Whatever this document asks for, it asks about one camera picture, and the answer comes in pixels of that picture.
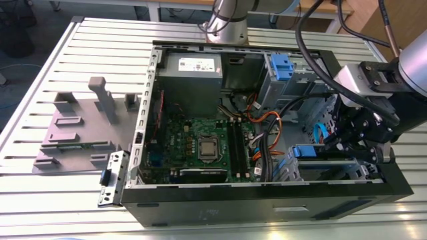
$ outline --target side panel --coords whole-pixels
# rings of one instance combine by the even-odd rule
[[[305,197],[228,201],[125,203],[124,207],[144,227],[288,222],[331,219],[373,205],[388,196]]]

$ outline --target wooden panel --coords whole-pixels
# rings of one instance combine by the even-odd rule
[[[316,3],[316,0],[300,0],[300,11],[305,13],[311,6]],[[331,1],[323,1],[320,4],[317,10],[315,11],[316,13],[324,13],[324,14],[335,14],[337,12],[336,6],[331,4]],[[344,1],[341,3],[341,12],[344,14],[352,14],[353,13],[353,8],[349,6],[349,4]]]
[[[345,19],[347,26],[356,32],[361,31],[363,26],[379,7],[377,0],[347,0],[347,4],[351,5],[353,13]],[[340,29],[339,34],[345,34],[347,32]]]
[[[149,2],[177,3],[177,4],[201,4],[212,5],[215,0],[148,0]],[[307,12],[309,7],[315,4],[316,0],[300,0],[300,8]],[[352,7],[344,2],[343,11],[348,14],[353,12]],[[332,14],[336,12],[336,6],[329,1],[324,1],[317,8],[316,13]]]
[[[398,45],[404,49],[427,29],[427,1],[384,1],[384,3],[395,40]],[[387,41],[379,10],[372,14],[360,32],[373,38]],[[377,46],[377,49],[388,61],[393,59],[389,49],[383,46]]]
[[[379,11],[377,0],[347,0],[352,6],[355,13],[345,20],[347,26],[383,41],[388,41],[384,31],[381,14]],[[426,12],[427,1],[384,1],[389,24],[398,45],[404,49],[414,39],[427,29]],[[380,53],[389,61],[393,56],[388,48],[376,45]]]

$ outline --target slotted aluminum table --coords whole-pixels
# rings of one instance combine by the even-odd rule
[[[375,48],[352,36],[307,32],[303,37],[311,48],[332,50],[341,65],[381,60]],[[195,25],[180,23],[85,18],[69,24],[0,135],[1,237],[105,239],[111,233],[132,239],[427,238],[427,125],[393,145],[415,194],[339,220],[144,229],[124,208],[97,208],[99,171],[32,175],[56,93],[95,98],[88,89],[92,76],[105,77],[115,98],[143,92],[152,40],[203,42],[204,35]],[[248,40],[251,45],[297,47],[292,31],[249,28]]]

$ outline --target metal bracket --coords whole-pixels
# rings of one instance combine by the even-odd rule
[[[123,207],[120,204],[121,192],[125,185],[125,176],[129,163],[129,153],[116,151],[109,155],[107,169],[101,172],[101,189],[99,194],[97,207]]]

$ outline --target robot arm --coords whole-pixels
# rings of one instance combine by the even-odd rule
[[[212,17],[200,29],[209,42],[241,45],[248,39],[248,11],[281,13],[297,3],[299,0],[216,0]]]

